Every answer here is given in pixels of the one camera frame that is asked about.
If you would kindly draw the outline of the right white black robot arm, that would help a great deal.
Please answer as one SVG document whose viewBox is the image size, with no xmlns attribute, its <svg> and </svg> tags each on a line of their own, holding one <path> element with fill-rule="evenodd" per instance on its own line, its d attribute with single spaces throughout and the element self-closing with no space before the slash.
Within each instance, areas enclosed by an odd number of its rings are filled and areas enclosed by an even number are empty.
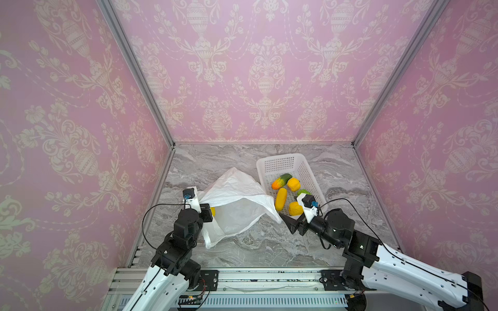
<svg viewBox="0 0 498 311">
<path fill-rule="evenodd" d="M 322 244 L 342 250 L 345 287 L 380 290 L 433 310 L 487 310 L 482 280 L 472 272 L 451 273 L 402 254 L 366 233 L 341 209 L 325 216 L 281 216 L 291 233 L 314 233 Z"/>
</svg>

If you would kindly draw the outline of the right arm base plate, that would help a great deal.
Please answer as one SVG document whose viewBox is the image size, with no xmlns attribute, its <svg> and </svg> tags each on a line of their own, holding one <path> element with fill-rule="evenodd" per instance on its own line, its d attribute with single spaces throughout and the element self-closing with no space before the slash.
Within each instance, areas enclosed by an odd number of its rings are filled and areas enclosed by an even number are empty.
<svg viewBox="0 0 498 311">
<path fill-rule="evenodd" d="M 363 285 L 362 281 L 344 276 L 342 270 L 320 270 L 319 282 L 325 291 L 374 291 Z"/>
</svg>

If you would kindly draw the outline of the yellow lemon fruit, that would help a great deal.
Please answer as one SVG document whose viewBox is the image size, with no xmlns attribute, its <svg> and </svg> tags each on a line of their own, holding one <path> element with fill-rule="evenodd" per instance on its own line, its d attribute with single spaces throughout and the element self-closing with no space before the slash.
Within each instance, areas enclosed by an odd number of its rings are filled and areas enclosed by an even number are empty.
<svg viewBox="0 0 498 311">
<path fill-rule="evenodd" d="M 292 191 L 292 192 L 297 192 L 301 189 L 301 183 L 297 178 L 291 178 L 287 182 L 287 187 Z"/>
</svg>

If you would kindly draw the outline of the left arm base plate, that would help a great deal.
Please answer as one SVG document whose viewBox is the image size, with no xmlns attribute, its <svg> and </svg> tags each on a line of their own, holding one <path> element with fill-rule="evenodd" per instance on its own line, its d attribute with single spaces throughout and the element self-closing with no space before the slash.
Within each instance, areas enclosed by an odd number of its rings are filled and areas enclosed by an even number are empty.
<svg viewBox="0 0 498 311">
<path fill-rule="evenodd" d="M 216 292 L 218 288 L 219 270 L 201 270 L 193 276 L 189 289 L 202 292 Z"/>
</svg>

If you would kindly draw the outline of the green fruit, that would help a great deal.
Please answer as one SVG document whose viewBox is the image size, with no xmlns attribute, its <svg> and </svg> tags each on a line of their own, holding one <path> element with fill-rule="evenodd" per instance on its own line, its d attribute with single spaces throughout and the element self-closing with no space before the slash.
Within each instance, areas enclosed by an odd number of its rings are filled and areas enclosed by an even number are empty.
<svg viewBox="0 0 498 311">
<path fill-rule="evenodd" d="M 301 195 L 301 194 L 308 194 L 308 195 L 312 195 L 309 191 L 305 190 L 305 189 L 300 189 L 298 192 L 297 192 L 297 196 Z"/>
</svg>

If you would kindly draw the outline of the white plastic bag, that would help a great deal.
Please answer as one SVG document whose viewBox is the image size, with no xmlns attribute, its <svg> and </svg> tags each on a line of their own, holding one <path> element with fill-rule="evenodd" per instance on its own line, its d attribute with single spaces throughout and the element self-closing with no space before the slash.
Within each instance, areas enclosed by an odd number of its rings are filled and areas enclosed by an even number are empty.
<svg viewBox="0 0 498 311">
<path fill-rule="evenodd" d="M 200 203 L 215 211 L 213 221 L 204 224 L 202 237 L 207 249 L 222 239 L 248 231 L 267 215 L 277 224 L 283 220 L 276 211 L 274 198 L 250 175 L 233 167 L 199 194 Z"/>
</svg>

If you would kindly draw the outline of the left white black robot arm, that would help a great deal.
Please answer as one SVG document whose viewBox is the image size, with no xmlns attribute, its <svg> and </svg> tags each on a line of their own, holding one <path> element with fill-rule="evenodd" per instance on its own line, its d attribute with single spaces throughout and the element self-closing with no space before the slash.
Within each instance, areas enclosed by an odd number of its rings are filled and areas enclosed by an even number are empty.
<svg viewBox="0 0 498 311">
<path fill-rule="evenodd" d="M 209 295 L 201 266 L 191 259 L 203 225 L 213 221 L 212 208 L 204 203 L 192 209 L 185 203 L 173 230 L 155 248 L 151 264 L 125 310 L 169 310 L 189 305 L 201 307 Z"/>
</svg>

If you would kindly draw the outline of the white plastic mesh basket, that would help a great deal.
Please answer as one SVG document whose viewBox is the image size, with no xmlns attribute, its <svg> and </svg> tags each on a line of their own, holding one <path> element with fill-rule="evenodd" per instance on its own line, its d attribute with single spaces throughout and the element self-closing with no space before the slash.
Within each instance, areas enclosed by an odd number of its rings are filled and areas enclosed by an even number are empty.
<svg viewBox="0 0 498 311">
<path fill-rule="evenodd" d="M 260 184 L 274 198 L 276 211 L 297 218 L 302 214 L 297 198 L 301 194 L 315 197 L 325 211 L 326 202 L 310 165 L 302 154 L 274 155 L 256 162 Z"/>
</svg>

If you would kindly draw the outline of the long yellow banana toy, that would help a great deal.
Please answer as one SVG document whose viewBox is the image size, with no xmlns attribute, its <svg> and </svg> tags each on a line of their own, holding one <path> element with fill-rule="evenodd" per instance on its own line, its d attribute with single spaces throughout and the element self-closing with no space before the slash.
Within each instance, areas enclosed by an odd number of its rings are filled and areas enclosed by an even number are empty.
<svg viewBox="0 0 498 311">
<path fill-rule="evenodd" d="M 274 204 L 277 212 L 281 212 L 284 209 L 286 201 L 287 201 L 287 189 L 285 187 L 282 187 L 277 192 Z"/>
</svg>

